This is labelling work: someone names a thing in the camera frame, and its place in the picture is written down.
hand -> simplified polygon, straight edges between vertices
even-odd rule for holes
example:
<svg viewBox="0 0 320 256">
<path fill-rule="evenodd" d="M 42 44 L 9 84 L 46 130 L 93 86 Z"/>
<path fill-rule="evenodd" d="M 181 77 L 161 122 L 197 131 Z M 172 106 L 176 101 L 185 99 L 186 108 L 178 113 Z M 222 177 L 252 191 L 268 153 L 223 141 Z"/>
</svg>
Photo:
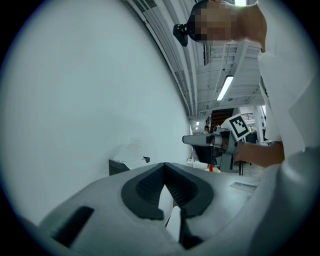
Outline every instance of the hand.
<svg viewBox="0 0 320 256">
<path fill-rule="evenodd" d="M 211 144 L 214 145 L 215 144 L 215 137 L 212 137 L 211 140 Z M 229 139 L 228 138 L 222 138 L 222 145 L 221 148 L 224 152 L 226 152 L 227 148 L 228 148 L 228 144 L 229 144 Z"/>
<path fill-rule="evenodd" d="M 212 138 L 212 141 L 211 143 L 214 145 L 215 144 L 215 137 Z M 239 141 L 238 142 L 238 147 L 233 155 L 233 158 L 234 158 L 234 161 L 235 162 L 238 162 L 241 160 L 241 156 L 240 156 L 240 153 L 241 153 L 241 150 L 242 150 L 242 147 L 243 147 L 243 142 L 242 141 Z M 221 148 L 223 150 L 223 152 L 226 152 L 227 148 L 228 148 L 228 145 L 229 145 L 229 139 L 228 138 L 222 138 L 222 145 L 221 145 Z"/>
</svg>

white wall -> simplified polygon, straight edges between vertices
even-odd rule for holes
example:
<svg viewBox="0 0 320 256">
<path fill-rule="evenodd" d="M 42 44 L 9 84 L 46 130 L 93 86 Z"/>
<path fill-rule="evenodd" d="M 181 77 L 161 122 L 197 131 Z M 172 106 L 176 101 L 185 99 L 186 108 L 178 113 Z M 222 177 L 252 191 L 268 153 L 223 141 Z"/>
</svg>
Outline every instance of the white wall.
<svg viewBox="0 0 320 256">
<path fill-rule="evenodd" d="M 191 128 L 191 124 L 189 123 L 189 128 L 190 128 L 190 135 L 193 135 L 193 132 L 192 132 L 192 128 Z"/>
<path fill-rule="evenodd" d="M 256 121 L 254 119 L 250 119 L 250 120 L 245 120 L 245 123 L 247 126 L 252 126 L 256 123 Z"/>
<path fill-rule="evenodd" d="M 240 114 L 240 113 L 241 113 L 241 112 L 240 112 L 240 108 L 239 108 L 239 107 L 235 107 L 235 108 L 233 109 L 232 115 L 235 116 L 235 115 Z"/>
<path fill-rule="evenodd" d="M 130 138 L 152 163 L 185 164 L 190 132 L 153 38 L 120 0 L 46 4 L 17 38 L 1 81 L 2 175 L 16 210 L 38 224 L 109 175 Z"/>
<path fill-rule="evenodd" d="M 253 106 L 241 106 L 241 107 L 239 107 L 240 113 L 241 113 L 241 114 L 252 113 L 252 112 L 253 112 L 252 107 L 253 107 Z"/>
</svg>

white paper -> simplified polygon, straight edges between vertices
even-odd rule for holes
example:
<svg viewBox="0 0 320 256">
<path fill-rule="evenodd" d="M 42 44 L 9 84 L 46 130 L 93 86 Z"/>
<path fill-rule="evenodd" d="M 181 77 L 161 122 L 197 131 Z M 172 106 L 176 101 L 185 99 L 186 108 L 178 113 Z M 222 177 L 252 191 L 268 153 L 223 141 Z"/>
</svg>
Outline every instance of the white paper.
<svg viewBox="0 0 320 256">
<path fill-rule="evenodd" d="M 142 144 L 141 138 L 131 138 L 113 160 L 125 164 L 130 170 L 145 166 L 147 163 L 142 154 Z"/>
<path fill-rule="evenodd" d="M 181 227 L 181 209 L 175 206 L 172 210 L 168 224 L 166 225 L 166 230 L 172 235 L 173 239 L 177 242 L 180 237 L 180 227 Z"/>
<path fill-rule="evenodd" d="M 174 208 L 174 199 L 166 185 L 163 186 L 161 191 L 158 208 L 163 211 L 163 225 L 165 225 Z"/>
</svg>

black slot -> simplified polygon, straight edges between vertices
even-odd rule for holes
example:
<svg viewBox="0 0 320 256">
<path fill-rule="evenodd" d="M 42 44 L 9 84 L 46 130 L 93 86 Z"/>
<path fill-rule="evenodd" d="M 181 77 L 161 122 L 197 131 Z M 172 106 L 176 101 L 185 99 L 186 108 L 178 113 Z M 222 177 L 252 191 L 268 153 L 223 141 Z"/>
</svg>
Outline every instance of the black slot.
<svg viewBox="0 0 320 256">
<path fill-rule="evenodd" d="M 234 169 L 234 155 L 231 156 L 231 161 L 230 161 L 230 170 Z"/>
<path fill-rule="evenodd" d="M 84 227 L 94 209 L 82 206 L 64 223 L 62 228 L 52 236 L 60 244 L 70 247 L 80 230 Z"/>
<path fill-rule="evenodd" d="M 179 243 L 185 249 L 190 249 L 194 246 L 201 244 L 203 240 L 200 237 L 193 235 L 190 232 L 190 229 L 186 221 L 186 213 L 183 209 L 181 209 L 180 216 L 181 216 L 181 225 L 180 225 Z"/>
</svg>

ceiling beam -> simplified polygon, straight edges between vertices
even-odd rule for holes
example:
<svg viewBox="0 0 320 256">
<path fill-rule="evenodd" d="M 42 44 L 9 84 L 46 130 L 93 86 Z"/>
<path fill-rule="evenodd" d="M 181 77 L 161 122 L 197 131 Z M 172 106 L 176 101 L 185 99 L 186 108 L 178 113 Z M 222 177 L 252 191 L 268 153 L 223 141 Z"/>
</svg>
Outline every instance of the ceiling beam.
<svg viewBox="0 0 320 256">
<path fill-rule="evenodd" d="M 223 99 L 221 100 L 220 105 L 219 105 L 220 107 L 224 103 L 224 101 L 225 101 L 226 97 L 228 96 L 228 93 L 230 92 L 233 84 L 237 80 L 237 76 L 240 73 L 242 64 L 244 62 L 244 59 L 245 59 L 245 56 L 246 56 L 246 53 L 247 53 L 248 45 L 249 45 L 249 42 L 247 42 L 247 41 L 242 41 L 242 42 L 238 43 L 238 47 L 236 48 L 236 53 L 235 53 L 235 57 L 234 57 L 234 62 L 233 62 L 233 65 L 232 65 L 232 68 L 231 68 L 231 71 L 230 71 L 230 75 L 233 76 L 233 81 L 230 84 L 228 90 L 226 91 Z"/>
<path fill-rule="evenodd" d="M 228 93 L 228 95 L 229 94 L 236 95 L 238 93 L 244 93 L 244 91 L 251 91 L 252 94 L 253 94 L 257 89 L 259 89 L 259 85 L 254 85 L 254 86 L 248 86 L 248 85 L 233 86 L 232 90 Z"/>
<path fill-rule="evenodd" d="M 239 99 L 239 98 L 244 98 L 244 97 L 247 97 L 247 99 L 246 99 L 246 101 L 249 99 L 249 97 L 251 97 L 251 96 L 253 96 L 253 94 L 251 93 L 251 94 L 243 94 L 243 95 L 229 95 L 228 97 L 229 98 L 232 98 L 232 99 Z M 209 101 L 207 101 L 207 100 L 200 100 L 200 101 L 198 101 L 198 104 L 204 104 L 204 103 L 208 103 Z"/>
<path fill-rule="evenodd" d="M 206 109 L 206 110 L 200 111 L 199 117 L 201 117 L 202 113 L 204 113 L 204 115 L 206 116 L 207 114 L 209 115 L 212 111 L 215 111 L 215 110 L 227 110 L 227 109 L 234 109 L 234 108 L 240 108 L 240 107 L 246 107 L 246 106 L 249 106 L 249 105 L 248 104 L 238 104 L 238 105 L 229 105 L 229 106 L 218 106 L 218 107 L 214 107 L 211 109 Z"/>
<path fill-rule="evenodd" d="M 262 96 L 260 87 L 249 97 L 245 102 L 247 104 L 252 104 L 259 96 Z"/>
<path fill-rule="evenodd" d="M 216 90 L 218 88 L 218 84 L 219 84 L 219 81 L 220 81 L 220 75 L 221 75 L 222 66 L 223 66 L 223 62 L 224 62 L 224 58 L 225 58 L 225 51 L 226 51 L 226 44 L 223 45 L 222 59 L 221 59 L 221 63 L 220 63 L 219 75 L 218 75 L 218 78 L 216 79 L 216 84 L 215 84 L 215 88 L 214 88 L 214 91 L 213 91 L 212 99 L 211 99 L 210 104 L 209 104 L 209 109 L 211 108 L 211 104 L 212 104 L 212 101 L 214 100 L 214 97 L 215 97 L 215 94 L 216 94 Z"/>
<path fill-rule="evenodd" d="M 235 93 L 235 94 L 230 94 L 229 97 L 230 98 L 235 98 L 235 97 L 250 97 L 252 96 L 252 93 L 244 93 L 244 94 L 238 94 L 238 93 Z"/>
</svg>

